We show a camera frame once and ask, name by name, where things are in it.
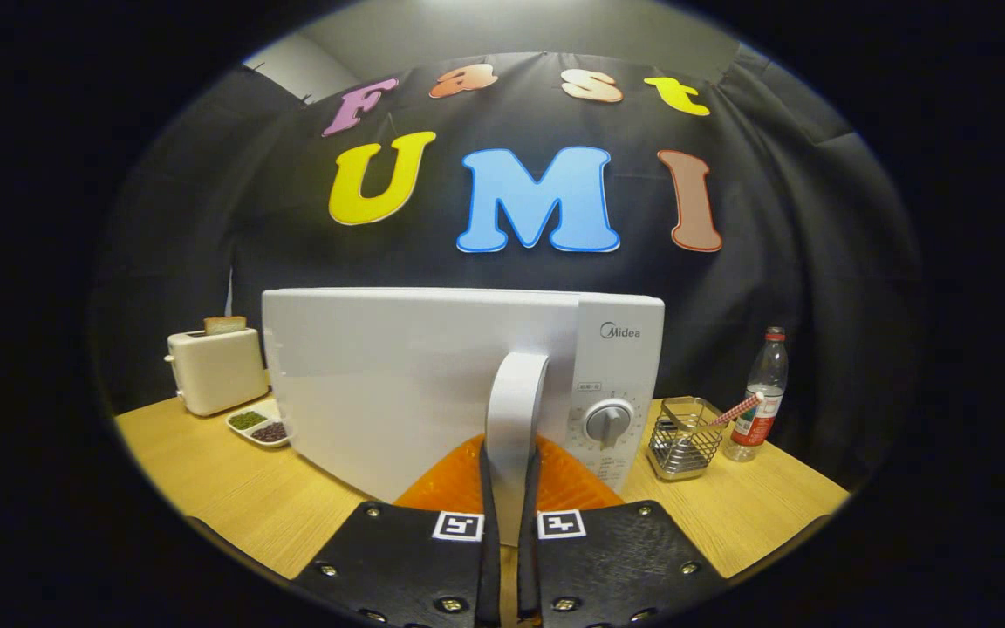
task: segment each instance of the yellow letter u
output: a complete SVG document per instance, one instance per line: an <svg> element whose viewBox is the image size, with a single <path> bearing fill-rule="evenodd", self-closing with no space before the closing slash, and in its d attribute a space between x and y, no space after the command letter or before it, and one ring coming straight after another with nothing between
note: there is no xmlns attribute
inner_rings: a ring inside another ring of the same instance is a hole
<svg viewBox="0 0 1005 628"><path fill-rule="evenodd" d="M383 194L368 199L360 194L363 174L367 172L367 164L371 162L372 156L378 155L382 150L382 144L364 144L344 151L336 158L336 166L340 170L336 171L336 180L332 182L328 213L343 225L366 225L402 209L407 200L410 200L413 187L418 182L421 154L426 150L426 144L435 139L436 135L432 131L421 131L391 142L390 146L398 151L398 158L394 161L394 175L390 178L390 186Z"/></svg>

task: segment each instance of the midea logo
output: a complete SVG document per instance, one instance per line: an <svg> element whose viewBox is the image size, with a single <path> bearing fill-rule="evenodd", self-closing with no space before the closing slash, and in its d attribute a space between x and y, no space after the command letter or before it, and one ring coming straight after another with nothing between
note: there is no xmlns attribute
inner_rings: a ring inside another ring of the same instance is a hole
<svg viewBox="0 0 1005 628"><path fill-rule="evenodd" d="M638 338L641 337L641 333L637 330L629 330L626 328L617 328L614 323L608 321L604 325L599 326L599 335L603 338Z"/></svg>

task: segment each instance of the ceiling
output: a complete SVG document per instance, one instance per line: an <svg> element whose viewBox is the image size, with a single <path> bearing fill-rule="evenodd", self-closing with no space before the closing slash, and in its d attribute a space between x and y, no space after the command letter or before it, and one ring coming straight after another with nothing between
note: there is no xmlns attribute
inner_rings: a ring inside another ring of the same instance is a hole
<svg viewBox="0 0 1005 628"><path fill-rule="evenodd" d="M363 0L304 27L362 80L423 63L548 50L719 80L738 39L653 0Z"/></svg>

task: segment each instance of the orange soft pad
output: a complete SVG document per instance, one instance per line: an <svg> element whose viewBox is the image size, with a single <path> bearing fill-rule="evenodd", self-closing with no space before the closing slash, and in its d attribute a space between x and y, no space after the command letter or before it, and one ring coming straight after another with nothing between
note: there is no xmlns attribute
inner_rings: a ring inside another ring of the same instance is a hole
<svg viewBox="0 0 1005 628"><path fill-rule="evenodd" d="M394 501L395 505L450 512L483 512L479 483L479 447L483 434L457 446ZM538 437L542 456L538 509L582 510L622 504L614 490L599 481L562 446Z"/></svg>

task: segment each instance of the red beans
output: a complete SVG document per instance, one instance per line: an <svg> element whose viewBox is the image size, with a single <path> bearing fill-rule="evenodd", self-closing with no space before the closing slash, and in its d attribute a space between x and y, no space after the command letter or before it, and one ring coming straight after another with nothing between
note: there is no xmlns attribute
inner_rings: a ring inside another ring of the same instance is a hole
<svg viewBox="0 0 1005 628"><path fill-rule="evenodd" d="M272 422L262 429L255 429L250 437L262 442L276 442L286 437L286 426L281 421Z"/></svg>

